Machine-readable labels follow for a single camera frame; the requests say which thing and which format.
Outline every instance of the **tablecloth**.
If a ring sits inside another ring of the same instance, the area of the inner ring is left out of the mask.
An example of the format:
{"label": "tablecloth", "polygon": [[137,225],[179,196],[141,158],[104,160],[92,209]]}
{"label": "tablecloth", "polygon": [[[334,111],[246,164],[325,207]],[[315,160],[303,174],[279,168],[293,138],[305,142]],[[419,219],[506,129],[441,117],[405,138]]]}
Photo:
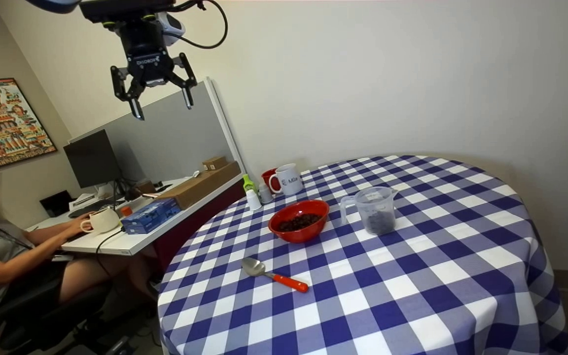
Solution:
{"label": "tablecloth", "polygon": [[[374,156],[301,182],[256,213],[236,201],[175,255],[157,300],[169,353],[568,353],[545,253],[500,180],[443,158]],[[336,209],[370,186],[396,192],[394,231],[380,237]],[[330,215],[315,243],[287,245],[265,223],[301,200]],[[244,274],[250,255],[309,292]]]}

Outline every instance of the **red bowl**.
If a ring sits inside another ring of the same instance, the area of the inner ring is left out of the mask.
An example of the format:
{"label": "red bowl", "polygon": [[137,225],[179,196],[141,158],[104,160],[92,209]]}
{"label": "red bowl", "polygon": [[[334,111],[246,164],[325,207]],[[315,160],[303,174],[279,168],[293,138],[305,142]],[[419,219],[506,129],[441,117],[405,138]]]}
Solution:
{"label": "red bowl", "polygon": [[267,229],[287,243],[317,239],[325,227],[329,205],[321,200],[307,200],[285,205],[267,221]]}

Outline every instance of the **white wall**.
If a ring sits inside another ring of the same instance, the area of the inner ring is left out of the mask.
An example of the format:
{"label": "white wall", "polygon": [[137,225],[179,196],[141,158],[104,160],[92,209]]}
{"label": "white wall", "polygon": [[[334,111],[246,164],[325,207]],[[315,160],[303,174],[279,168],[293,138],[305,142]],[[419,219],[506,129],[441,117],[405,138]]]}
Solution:
{"label": "white wall", "polygon": [[[50,107],[27,61],[0,20],[0,77],[13,77],[50,140],[60,146],[68,132]],[[3,215],[27,227],[45,219],[39,200],[60,190],[76,192],[76,184],[60,152],[0,168],[3,172]]]}
{"label": "white wall", "polygon": [[[222,6],[228,42],[187,56],[216,83],[252,172],[396,152],[461,158],[520,192],[553,267],[568,269],[568,0]],[[112,34],[17,0],[0,0],[0,14],[72,134],[125,113],[108,81],[108,65],[123,63]],[[212,42],[214,10],[188,14],[177,16],[187,38]]]}

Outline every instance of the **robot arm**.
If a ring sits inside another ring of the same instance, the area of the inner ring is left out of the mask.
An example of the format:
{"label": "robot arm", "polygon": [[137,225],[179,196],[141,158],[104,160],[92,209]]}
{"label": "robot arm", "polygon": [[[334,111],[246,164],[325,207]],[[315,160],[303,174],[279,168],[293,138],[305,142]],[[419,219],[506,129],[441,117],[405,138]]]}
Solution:
{"label": "robot arm", "polygon": [[[27,0],[46,12],[66,14],[80,6],[82,16],[88,22],[102,24],[121,40],[125,67],[110,67],[110,81],[114,97],[129,105],[131,117],[143,121],[139,107],[139,95],[145,87],[165,85],[167,81],[183,91],[185,107],[192,107],[190,87],[196,85],[188,61],[183,54],[169,58],[165,46],[175,40],[183,40],[183,28],[175,18],[165,12],[185,12],[192,6],[204,10],[202,0],[185,0],[173,4],[173,0]],[[204,50],[216,48],[226,38],[226,18],[222,8],[212,2],[224,20],[222,40],[214,46],[198,46]],[[185,71],[185,79],[175,75],[173,69]]]}

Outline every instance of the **computer monitor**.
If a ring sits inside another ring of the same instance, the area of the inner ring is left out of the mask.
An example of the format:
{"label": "computer monitor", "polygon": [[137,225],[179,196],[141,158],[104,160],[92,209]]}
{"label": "computer monitor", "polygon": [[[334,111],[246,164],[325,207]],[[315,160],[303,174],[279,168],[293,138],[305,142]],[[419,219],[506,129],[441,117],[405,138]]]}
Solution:
{"label": "computer monitor", "polygon": [[121,182],[119,166],[106,130],[92,132],[66,144],[64,154],[80,188]]}

